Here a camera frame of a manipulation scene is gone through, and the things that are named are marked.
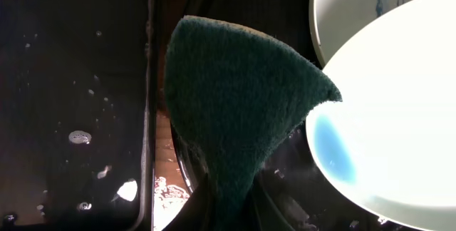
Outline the green yellow sponge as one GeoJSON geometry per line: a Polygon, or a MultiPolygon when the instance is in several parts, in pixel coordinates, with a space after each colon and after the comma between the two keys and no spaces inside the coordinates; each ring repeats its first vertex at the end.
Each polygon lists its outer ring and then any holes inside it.
{"type": "Polygon", "coordinates": [[[169,230],[260,230],[255,176],[309,112],[340,101],[331,79],[282,41],[226,21],[185,16],[165,56],[172,127],[207,173],[169,230]]]}

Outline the white plate with blue splat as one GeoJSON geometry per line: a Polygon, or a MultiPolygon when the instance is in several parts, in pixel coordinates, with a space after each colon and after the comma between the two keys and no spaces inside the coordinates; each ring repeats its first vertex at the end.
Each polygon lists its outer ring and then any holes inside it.
{"type": "Polygon", "coordinates": [[[306,118],[315,164],[343,196],[417,230],[455,229],[455,0],[412,0],[324,67],[339,102],[306,118]]]}

